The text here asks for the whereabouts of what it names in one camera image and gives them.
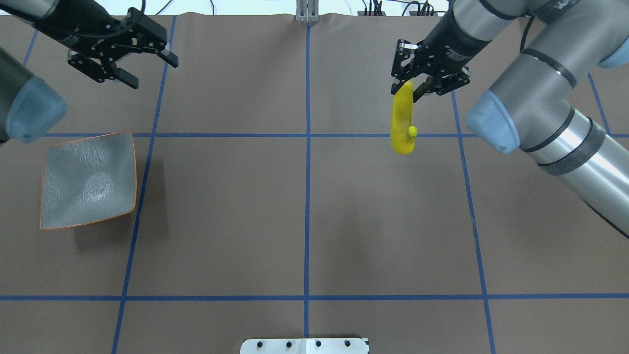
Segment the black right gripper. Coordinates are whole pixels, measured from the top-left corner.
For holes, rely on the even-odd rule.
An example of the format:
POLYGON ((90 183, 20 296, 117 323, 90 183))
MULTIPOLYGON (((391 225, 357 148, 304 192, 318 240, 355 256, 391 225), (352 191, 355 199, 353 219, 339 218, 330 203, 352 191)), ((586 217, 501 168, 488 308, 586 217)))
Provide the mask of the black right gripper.
POLYGON ((395 95, 409 79, 427 77, 413 92, 413 102, 430 94, 447 94, 470 83, 469 68, 439 59, 423 42, 411 43, 399 39, 392 65, 391 95, 395 95))

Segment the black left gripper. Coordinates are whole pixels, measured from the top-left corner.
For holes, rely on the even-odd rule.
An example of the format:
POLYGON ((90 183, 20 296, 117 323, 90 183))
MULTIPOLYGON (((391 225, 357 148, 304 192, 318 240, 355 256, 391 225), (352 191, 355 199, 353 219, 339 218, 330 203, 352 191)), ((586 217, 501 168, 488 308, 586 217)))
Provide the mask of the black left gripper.
POLYGON ((140 10, 131 7, 122 21, 114 20, 105 29, 113 33, 126 31, 110 38, 81 38, 69 50, 68 64, 88 78, 98 83, 119 81, 137 89, 139 79, 117 66, 122 58, 132 53, 156 55, 171 67, 179 67, 178 56, 167 45, 167 30, 140 10))

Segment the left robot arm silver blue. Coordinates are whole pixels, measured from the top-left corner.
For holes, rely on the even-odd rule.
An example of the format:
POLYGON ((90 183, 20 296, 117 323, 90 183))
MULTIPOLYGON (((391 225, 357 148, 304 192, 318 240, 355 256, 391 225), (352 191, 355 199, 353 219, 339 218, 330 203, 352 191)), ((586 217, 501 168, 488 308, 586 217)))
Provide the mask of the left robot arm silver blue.
MULTIPOLYGON (((139 79, 117 63, 129 54, 151 54, 176 68, 170 34, 146 15, 146 4, 117 19, 95 0, 3 0, 1 9, 69 50, 67 63, 97 83, 137 89, 139 79)), ((32 143, 65 116, 64 99, 29 69, 32 50, 18 60, 1 51, 1 144, 32 143)))

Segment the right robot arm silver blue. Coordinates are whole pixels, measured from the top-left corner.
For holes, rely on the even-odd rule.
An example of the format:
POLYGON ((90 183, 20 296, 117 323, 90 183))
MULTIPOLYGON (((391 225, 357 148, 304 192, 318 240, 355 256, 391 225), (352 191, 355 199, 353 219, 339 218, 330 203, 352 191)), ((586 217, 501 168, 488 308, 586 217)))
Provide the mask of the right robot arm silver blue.
POLYGON ((456 0, 424 40, 398 40, 391 93, 422 74, 414 103, 467 85, 467 64, 524 14, 543 29, 483 92, 465 125, 502 154, 528 154, 627 236, 628 151, 566 99, 593 68, 627 64, 626 0, 456 0))

